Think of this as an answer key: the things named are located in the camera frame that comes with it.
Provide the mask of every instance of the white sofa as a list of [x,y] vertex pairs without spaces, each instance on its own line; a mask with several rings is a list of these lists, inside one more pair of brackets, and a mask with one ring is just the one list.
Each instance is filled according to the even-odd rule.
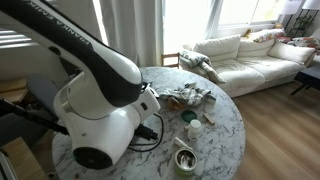
[[185,45],[180,66],[236,97],[293,81],[312,61],[314,50],[274,39],[256,43],[236,35]]

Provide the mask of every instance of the table leg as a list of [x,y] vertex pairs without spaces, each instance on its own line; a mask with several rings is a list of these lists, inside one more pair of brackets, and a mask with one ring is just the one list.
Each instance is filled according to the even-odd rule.
[[298,87],[296,90],[294,90],[290,95],[293,96],[295,95],[297,92],[299,92],[301,89],[303,89],[304,87],[306,87],[307,85],[302,84],[300,87]]

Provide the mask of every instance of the green lid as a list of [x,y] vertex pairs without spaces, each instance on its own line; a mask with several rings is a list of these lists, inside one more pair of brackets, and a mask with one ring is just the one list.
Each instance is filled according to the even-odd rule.
[[181,113],[181,118],[185,121],[190,123],[193,119],[197,119],[197,114],[190,110],[185,110]]

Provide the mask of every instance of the marble table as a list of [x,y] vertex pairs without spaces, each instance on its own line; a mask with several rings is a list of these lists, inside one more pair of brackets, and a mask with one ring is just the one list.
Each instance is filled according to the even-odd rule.
[[[200,139],[191,142],[184,127],[187,125],[180,117],[181,112],[170,111],[164,100],[159,100],[159,114],[164,120],[163,140],[156,149],[138,153],[126,150],[120,160],[112,167],[92,170],[80,166],[71,152],[68,136],[55,134],[52,149],[53,161],[60,179],[186,179],[175,171],[174,154],[179,149],[174,144],[178,137],[194,148],[198,164],[194,175],[187,179],[231,179],[235,174],[245,148],[245,129],[242,117],[233,101],[218,86],[193,73],[160,67],[141,68],[145,82],[160,94],[165,89],[184,87],[187,83],[197,83],[201,89],[211,90],[217,99],[215,104],[203,102],[196,107],[188,107],[198,116],[203,129]],[[212,126],[204,118],[208,113],[216,121]],[[156,117],[148,118],[144,124],[161,133],[161,123]]]

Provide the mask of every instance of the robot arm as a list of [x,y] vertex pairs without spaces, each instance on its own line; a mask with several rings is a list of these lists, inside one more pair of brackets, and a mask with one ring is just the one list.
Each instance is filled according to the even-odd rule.
[[114,165],[134,130],[160,109],[129,59],[103,45],[44,0],[0,0],[7,28],[27,35],[82,72],[56,95],[54,107],[72,139],[77,162]]

